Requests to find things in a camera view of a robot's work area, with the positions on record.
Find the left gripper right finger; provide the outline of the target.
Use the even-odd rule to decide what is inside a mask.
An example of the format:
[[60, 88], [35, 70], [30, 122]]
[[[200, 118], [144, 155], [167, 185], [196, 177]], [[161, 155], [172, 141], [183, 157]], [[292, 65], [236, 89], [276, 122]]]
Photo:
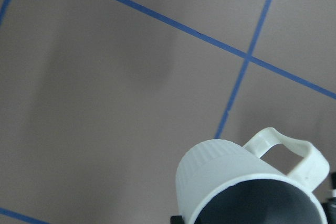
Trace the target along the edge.
[[335, 172], [330, 175], [331, 178], [331, 197], [324, 203], [324, 212], [329, 224], [335, 224]]

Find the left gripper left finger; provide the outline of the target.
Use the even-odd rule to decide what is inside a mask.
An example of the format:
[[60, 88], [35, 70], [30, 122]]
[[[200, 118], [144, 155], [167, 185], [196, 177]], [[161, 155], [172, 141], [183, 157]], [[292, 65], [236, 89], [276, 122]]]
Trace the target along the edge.
[[171, 216], [170, 224], [184, 224], [184, 219], [181, 215]]

